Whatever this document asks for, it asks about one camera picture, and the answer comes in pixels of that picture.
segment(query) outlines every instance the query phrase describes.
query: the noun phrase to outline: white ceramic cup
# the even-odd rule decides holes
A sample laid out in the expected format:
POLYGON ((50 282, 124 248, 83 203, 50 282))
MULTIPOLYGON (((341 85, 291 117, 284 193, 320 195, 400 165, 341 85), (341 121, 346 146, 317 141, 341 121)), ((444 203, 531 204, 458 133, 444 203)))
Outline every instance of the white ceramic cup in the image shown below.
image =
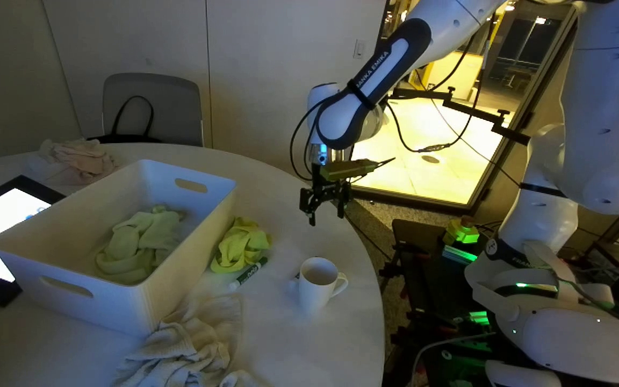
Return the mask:
POLYGON ((348 278, 327 259, 307 259, 297 278, 297 302, 302 314, 316 316, 348 288, 348 278))

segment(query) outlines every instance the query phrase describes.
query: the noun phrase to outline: white table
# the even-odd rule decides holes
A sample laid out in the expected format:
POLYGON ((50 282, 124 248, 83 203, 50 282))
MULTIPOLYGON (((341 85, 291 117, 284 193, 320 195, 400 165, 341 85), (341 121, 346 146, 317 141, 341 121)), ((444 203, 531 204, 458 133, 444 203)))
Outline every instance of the white table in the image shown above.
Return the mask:
MULTIPOLYGON (((379 384, 384 366, 384 322, 377 282, 370 256, 348 222, 324 204, 317 226, 297 208, 300 180, 259 162, 191 146, 117 144, 119 163, 157 159, 238 183, 235 214, 257 220, 272 236, 271 263, 240 286, 242 319, 233 362, 269 384, 350 387, 379 384), (327 256, 350 278, 316 320, 297 316, 288 278, 310 256, 327 256)), ((0 183, 26 171, 31 155, 0 159, 0 183)), ((75 180, 40 180, 61 193, 75 180)), ((22 294, 0 307, 0 384, 100 387, 139 339, 83 324, 22 294)))

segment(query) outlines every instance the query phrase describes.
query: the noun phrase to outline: chair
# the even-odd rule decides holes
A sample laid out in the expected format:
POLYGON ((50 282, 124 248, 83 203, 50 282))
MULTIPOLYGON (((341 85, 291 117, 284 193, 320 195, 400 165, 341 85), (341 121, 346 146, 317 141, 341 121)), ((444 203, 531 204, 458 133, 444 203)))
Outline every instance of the chair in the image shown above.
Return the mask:
POLYGON ((197 84, 158 73, 114 73, 102 81, 98 141, 201 146, 197 84))

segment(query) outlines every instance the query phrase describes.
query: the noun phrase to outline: white container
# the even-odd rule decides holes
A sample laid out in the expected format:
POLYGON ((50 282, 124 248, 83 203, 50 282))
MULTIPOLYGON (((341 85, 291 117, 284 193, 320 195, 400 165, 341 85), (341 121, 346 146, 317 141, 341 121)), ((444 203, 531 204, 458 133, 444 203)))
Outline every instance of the white container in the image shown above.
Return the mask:
POLYGON ((233 180, 138 162, 0 235, 0 259, 24 293, 60 314, 144 335, 174 312, 204 275, 231 222, 233 180), (112 226, 154 204, 187 213, 180 246, 139 284, 104 280, 94 251, 112 226))

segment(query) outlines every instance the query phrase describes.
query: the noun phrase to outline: white wall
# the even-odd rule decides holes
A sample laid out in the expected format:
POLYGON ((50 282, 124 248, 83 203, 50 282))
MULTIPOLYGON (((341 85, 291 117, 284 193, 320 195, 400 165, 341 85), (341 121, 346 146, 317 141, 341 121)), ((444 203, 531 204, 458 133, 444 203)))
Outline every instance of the white wall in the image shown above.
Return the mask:
POLYGON ((42 0, 83 136, 100 136, 112 73, 197 84, 209 138, 206 0, 42 0))
POLYGON ((310 89, 358 70, 383 8, 384 0, 211 0, 213 144, 289 169, 310 89))
POLYGON ((40 0, 0 0, 0 155, 76 136, 40 0))

